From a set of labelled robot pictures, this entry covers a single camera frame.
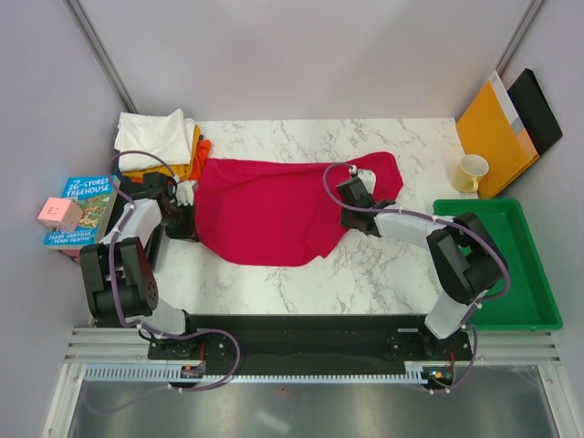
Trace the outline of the red t shirt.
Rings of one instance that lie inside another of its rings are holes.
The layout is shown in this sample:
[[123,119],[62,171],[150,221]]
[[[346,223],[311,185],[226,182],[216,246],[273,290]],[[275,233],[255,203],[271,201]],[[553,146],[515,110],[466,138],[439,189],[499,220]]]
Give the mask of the red t shirt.
[[227,262],[303,266],[325,258],[347,233],[329,196],[347,169],[325,162],[210,159],[194,194],[200,242]]

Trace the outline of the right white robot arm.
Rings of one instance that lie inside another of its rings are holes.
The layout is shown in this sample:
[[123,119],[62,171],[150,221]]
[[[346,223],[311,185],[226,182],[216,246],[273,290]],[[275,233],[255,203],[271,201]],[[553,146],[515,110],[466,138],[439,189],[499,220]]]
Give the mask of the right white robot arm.
[[439,359],[451,348],[450,337],[465,327],[486,293],[499,281],[508,289],[508,265],[481,220],[472,213],[430,216],[407,212],[392,202],[375,202],[366,183],[354,176],[337,186],[340,224],[365,235],[397,239],[427,250],[442,287],[425,316],[418,348]]

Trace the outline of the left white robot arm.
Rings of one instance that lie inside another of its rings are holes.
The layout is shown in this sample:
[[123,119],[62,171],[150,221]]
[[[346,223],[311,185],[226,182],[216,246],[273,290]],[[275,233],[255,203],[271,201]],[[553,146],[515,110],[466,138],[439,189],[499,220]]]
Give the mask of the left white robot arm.
[[103,328],[144,329],[189,359],[200,337],[187,328],[186,313],[159,296],[153,267],[160,237],[196,242],[194,195],[198,182],[180,182],[160,172],[141,182],[115,185],[124,205],[115,224],[96,244],[85,245],[79,261],[90,315]]

